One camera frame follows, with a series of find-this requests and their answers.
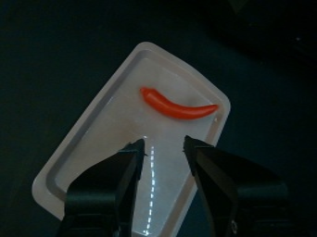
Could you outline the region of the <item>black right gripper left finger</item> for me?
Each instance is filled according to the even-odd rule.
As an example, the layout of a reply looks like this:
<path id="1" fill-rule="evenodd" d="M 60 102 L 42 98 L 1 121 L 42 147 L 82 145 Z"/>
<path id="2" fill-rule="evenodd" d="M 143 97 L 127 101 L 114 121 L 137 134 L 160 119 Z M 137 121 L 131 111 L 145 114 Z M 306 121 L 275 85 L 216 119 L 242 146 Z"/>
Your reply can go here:
<path id="1" fill-rule="evenodd" d="M 72 181 L 56 237 L 131 237 L 144 140 L 128 143 Z"/>

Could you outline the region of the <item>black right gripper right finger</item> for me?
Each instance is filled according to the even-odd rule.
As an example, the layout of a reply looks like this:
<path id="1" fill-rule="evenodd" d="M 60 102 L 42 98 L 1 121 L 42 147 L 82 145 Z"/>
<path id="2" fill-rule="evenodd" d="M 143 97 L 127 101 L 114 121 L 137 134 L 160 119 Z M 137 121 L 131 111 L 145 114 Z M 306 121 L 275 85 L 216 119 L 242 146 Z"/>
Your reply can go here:
<path id="1" fill-rule="evenodd" d="M 189 136 L 183 152 L 211 237 L 298 237 L 287 187 L 267 168 Z"/>

